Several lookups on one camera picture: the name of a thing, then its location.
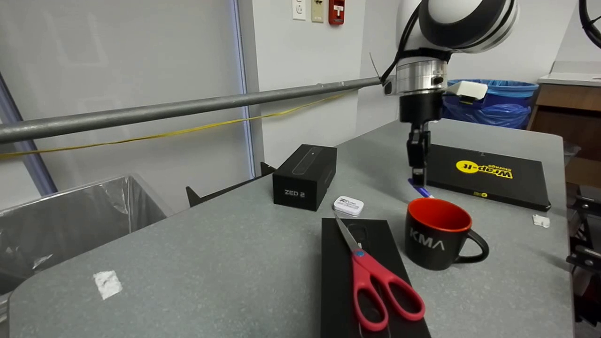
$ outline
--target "white sticker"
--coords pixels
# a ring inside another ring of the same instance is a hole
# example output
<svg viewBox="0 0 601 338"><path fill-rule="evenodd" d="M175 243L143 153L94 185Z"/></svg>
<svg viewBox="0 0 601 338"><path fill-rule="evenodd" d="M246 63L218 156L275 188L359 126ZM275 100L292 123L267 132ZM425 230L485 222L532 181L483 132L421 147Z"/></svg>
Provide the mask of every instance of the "white sticker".
<svg viewBox="0 0 601 338"><path fill-rule="evenodd" d="M536 215L534 216L534 226L549 230L551 228L551 220L547 216Z"/></svg>
<svg viewBox="0 0 601 338"><path fill-rule="evenodd" d="M96 282L98 293L102 295L102 301L108 301L123 292L123 286L115 271L102 271L94 275L94 282Z"/></svg>

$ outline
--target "black book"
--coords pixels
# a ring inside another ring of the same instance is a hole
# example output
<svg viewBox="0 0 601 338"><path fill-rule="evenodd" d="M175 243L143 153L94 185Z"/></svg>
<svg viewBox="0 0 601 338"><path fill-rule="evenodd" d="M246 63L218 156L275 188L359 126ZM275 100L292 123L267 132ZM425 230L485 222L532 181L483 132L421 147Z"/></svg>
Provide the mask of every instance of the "black book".
<svg viewBox="0 0 601 338"><path fill-rule="evenodd" d="M551 209L543 164L524 158L432 145L429 185L536 211Z"/></svg>

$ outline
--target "red scissors handle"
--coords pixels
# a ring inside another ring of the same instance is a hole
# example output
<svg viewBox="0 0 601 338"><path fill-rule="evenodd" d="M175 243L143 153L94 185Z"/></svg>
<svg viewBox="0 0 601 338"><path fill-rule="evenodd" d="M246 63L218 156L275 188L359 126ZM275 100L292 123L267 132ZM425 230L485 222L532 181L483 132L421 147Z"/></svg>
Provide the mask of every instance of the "red scissors handle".
<svg viewBox="0 0 601 338"><path fill-rule="evenodd" d="M382 267L370 254L354 254L354 301L355 301L355 314L359 318L359 324L372 331L380 333L389 325L389 312L376 292L372 278L378 280L385 295L389 297L389 303L397 310L399 316L402 316L408 322L421 322L425 318L427 307L419 293L402 278L393 275L389 269ZM406 310L395 297L393 286L399 288L416 307L416 312ZM382 322L369 320L359 305L359 295L367 293L370 301L376 305L378 312L382 314Z"/></svg>

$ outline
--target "yellow logo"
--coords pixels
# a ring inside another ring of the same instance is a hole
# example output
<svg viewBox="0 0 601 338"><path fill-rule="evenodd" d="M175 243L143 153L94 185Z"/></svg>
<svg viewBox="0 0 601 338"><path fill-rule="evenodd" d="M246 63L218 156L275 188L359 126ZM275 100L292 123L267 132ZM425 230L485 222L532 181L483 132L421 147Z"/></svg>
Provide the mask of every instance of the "yellow logo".
<svg viewBox="0 0 601 338"><path fill-rule="evenodd" d="M493 177L500 177L506 181L513 181L513 171L511 168L500 168L500 166L479 166L476 162L470 160L461 160L457 162L457 170L464 175L477 175L477 173L485 173L485 175L493 175Z"/></svg>

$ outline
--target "wall outlet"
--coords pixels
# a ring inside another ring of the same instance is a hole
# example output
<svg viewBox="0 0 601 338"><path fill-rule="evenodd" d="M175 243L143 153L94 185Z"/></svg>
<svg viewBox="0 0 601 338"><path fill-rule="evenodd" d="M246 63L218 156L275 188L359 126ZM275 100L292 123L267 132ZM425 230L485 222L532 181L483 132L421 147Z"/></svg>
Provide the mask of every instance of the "wall outlet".
<svg viewBox="0 0 601 338"><path fill-rule="evenodd" d="M293 19L307 21L307 0L293 0Z"/></svg>
<svg viewBox="0 0 601 338"><path fill-rule="evenodd" d="M323 23L325 21L325 0L312 0L312 21L314 23Z"/></svg>

